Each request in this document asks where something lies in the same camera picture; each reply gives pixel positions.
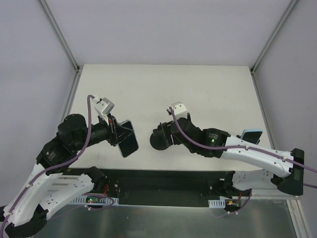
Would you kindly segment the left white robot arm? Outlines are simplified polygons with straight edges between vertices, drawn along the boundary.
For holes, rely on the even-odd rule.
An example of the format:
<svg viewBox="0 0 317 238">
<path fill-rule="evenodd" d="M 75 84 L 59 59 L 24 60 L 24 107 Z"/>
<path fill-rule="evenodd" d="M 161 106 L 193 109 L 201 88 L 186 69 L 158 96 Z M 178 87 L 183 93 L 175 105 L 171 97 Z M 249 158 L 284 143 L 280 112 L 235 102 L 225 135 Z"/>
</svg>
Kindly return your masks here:
<svg viewBox="0 0 317 238">
<path fill-rule="evenodd" d="M 68 115 L 57 127 L 55 138 L 44 145 L 36 158 L 24 188 L 15 199 L 0 209 L 0 231 L 10 238 L 28 238 L 38 233 L 52 216 L 69 202 L 85 193 L 99 193 L 106 177 L 95 166 L 87 168 L 74 182 L 48 195 L 47 191 L 78 155 L 87 147 L 107 141 L 118 146 L 126 158 L 139 148 L 130 120 L 119 123 L 112 115 L 108 121 L 86 123 L 81 114 Z"/>
</svg>

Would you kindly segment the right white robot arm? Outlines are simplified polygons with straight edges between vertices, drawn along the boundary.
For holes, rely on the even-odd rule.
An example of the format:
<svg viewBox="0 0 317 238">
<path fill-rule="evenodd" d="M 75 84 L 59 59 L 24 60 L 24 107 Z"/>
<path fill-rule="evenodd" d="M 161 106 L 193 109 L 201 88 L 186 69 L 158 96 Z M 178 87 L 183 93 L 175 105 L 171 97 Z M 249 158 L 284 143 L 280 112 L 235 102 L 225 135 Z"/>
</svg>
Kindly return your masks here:
<svg viewBox="0 0 317 238">
<path fill-rule="evenodd" d="M 304 151 L 298 148 L 290 152 L 263 148 L 220 129 L 200 129 L 190 117 L 160 123 L 150 136 L 150 144 L 161 151 L 184 145 L 189 152 L 206 158 L 236 160 L 258 167 L 255 171 L 235 171 L 223 183 L 227 195 L 267 187 L 294 196 L 304 192 Z"/>
</svg>

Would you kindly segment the black phone stand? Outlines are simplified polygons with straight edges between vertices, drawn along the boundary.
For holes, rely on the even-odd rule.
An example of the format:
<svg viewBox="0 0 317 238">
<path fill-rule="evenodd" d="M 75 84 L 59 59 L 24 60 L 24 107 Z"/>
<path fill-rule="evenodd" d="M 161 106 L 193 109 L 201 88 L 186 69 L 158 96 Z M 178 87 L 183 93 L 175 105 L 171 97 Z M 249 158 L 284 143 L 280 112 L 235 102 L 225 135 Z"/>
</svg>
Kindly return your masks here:
<svg viewBox="0 0 317 238">
<path fill-rule="evenodd" d="M 159 126 L 154 129 L 150 136 L 150 145 L 159 151 L 166 150 L 173 145 L 169 128 Z"/>
</svg>

